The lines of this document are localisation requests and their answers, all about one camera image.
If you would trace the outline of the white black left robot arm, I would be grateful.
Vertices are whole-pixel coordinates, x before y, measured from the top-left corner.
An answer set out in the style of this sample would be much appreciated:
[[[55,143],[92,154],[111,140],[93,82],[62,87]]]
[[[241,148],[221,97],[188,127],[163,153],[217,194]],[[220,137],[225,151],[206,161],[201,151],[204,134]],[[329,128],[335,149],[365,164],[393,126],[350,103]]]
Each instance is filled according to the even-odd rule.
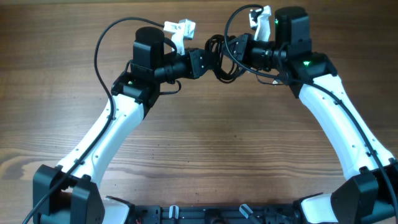
[[[99,186],[127,136],[144,120],[163,83],[197,79],[207,70],[207,53],[187,49],[193,25],[166,22],[136,32],[133,58],[113,86],[108,102],[79,144],[55,167],[42,165],[33,178],[34,223],[137,223],[135,206],[102,197]]]

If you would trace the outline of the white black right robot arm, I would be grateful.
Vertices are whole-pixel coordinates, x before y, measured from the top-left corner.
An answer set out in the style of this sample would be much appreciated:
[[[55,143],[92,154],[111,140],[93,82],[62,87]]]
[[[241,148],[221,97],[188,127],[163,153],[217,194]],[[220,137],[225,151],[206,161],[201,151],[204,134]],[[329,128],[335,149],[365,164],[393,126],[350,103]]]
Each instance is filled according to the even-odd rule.
[[[376,223],[396,217],[397,159],[367,127],[330,59],[312,50],[305,9],[248,9],[254,35],[225,40],[225,54],[243,70],[289,86],[319,122],[343,169],[345,182],[337,190],[299,201],[302,221]]]

